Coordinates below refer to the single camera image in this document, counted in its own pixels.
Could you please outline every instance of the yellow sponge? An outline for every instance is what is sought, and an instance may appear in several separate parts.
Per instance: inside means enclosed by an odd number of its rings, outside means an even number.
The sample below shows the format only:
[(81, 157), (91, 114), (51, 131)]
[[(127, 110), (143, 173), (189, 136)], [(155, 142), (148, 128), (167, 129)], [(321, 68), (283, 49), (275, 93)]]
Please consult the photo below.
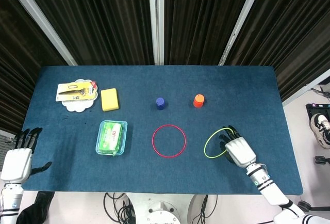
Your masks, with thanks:
[(102, 90), (101, 102), (103, 111), (119, 109), (117, 90), (115, 88)]

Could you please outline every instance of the orange cup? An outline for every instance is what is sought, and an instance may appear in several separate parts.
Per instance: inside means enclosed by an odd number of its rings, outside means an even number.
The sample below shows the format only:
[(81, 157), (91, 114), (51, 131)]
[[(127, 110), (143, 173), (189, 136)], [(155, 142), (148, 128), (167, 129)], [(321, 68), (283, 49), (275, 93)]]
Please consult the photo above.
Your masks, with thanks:
[(202, 108), (203, 104), (204, 104), (204, 96), (201, 95), (201, 94), (197, 94), (195, 96), (195, 99), (194, 99), (194, 106), (196, 108)]

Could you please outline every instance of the sneaker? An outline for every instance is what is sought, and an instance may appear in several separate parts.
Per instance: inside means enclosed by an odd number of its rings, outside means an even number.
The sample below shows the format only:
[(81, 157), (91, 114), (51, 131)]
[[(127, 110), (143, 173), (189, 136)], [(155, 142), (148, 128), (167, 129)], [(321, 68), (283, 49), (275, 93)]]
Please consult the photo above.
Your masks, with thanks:
[(309, 124), (321, 147), (330, 149), (330, 122), (328, 119), (322, 114), (315, 114), (311, 117)]

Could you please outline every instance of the white robotic hand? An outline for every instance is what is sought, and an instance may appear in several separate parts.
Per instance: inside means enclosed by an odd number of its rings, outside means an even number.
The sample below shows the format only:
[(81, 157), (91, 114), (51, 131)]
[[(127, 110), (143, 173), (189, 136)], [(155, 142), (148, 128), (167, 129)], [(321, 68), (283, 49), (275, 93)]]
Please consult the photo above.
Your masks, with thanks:
[(47, 170), (52, 162), (43, 167), (31, 169), (32, 155), (37, 145), (37, 139), (42, 128), (35, 128), (31, 132), (25, 130), (14, 138), (14, 149), (7, 152), (1, 179), (5, 187), (0, 196), (0, 224), (15, 224), (23, 196), (22, 183), (30, 175)]
[(220, 143), (220, 147), (227, 149), (229, 161), (241, 168), (246, 168), (246, 174), (270, 205), (278, 205), (282, 208), (283, 211), (274, 217), (275, 224), (330, 224), (330, 220), (314, 215), (305, 215), (297, 205), (293, 204), (270, 178), (266, 166), (256, 163), (256, 154), (247, 141), (240, 136), (234, 127), (229, 126), (229, 128), (233, 132), (226, 130), (229, 138), (225, 135), (220, 136), (224, 140)]

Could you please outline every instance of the blue felt surface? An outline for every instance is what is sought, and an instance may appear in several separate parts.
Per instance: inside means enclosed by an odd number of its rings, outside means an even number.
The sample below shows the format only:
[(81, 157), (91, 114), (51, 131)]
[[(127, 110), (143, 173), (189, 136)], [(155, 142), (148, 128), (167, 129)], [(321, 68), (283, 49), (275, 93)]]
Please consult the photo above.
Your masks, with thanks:
[[(101, 100), (83, 113), (70, 113), (55, 102), (57, 85), (78, 78), (97, 81), (99, 90), (115, 87), (120, 109), (103, 112)], [(205, 96), (194, 108), (194, 96)], [(167, 106), (157, 110), (155, 100)], [(103, 120), (128, 122), (125, 152), (95, 152)], [(173, 123), (187, 136), (187, 147), (174, 159), (159, 157), (151, 137), (162, 124)], [(46, 67), (40, 73), (24, 128), (43, 127), (32, 165), (47, 161), (49, 170), (31, 176), (29, 190), (118, 191), (180, 194), (258, 194), (245, 170), (225, 157), (208, 159), (203, 147), (223, 125), (233, 125), (268, 166), (285, 194), (299, 195), (302, 185), (293, 155), (274, 71), (271, 67), (213, 66), (79, 66)], [(155, 137), (157, 149), (177, 153), (183, 145), (178, 130), (166, 128)], [(219, 153), (218, 136), (208, 153)]]

